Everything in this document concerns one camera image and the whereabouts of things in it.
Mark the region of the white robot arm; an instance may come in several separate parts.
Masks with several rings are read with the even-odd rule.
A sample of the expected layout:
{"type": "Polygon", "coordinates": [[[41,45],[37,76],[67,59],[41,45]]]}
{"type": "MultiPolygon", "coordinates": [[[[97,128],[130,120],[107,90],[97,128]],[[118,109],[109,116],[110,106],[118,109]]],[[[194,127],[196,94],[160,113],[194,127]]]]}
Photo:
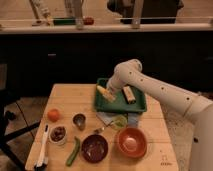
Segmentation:
{"type": "Polygon", "coordinates": [[[213,171],[213,100],[142,73],[142,63],[131,59],[117,64],[107,89],[115,94],[131,85],[169,106],[194,124],[189,171],[213,171]]]}

